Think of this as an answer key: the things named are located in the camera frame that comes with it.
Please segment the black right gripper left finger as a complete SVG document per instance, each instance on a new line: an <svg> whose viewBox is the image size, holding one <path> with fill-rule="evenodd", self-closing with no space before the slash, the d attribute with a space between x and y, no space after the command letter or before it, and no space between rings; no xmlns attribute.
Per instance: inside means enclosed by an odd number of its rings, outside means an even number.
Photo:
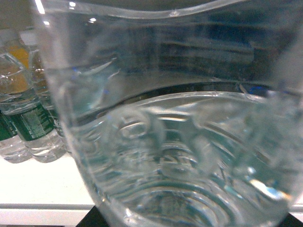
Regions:
<svg viewBox="0 0 303 227"><path fill-rule="evenodd" d="M85 215L85 217L76 225L76 227L106 227L107 222L101 215L96 206Z"/></svg>

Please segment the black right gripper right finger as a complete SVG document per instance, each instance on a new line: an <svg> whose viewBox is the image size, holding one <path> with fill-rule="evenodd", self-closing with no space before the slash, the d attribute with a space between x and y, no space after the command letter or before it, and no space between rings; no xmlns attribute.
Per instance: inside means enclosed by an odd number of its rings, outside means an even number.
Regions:
<svg viewBox="0 0 303 227"><path fill-rule="evenodd" d="M292 214L288 213L286 218L283 220L284 227L303 227L303 223Z"/></svg>

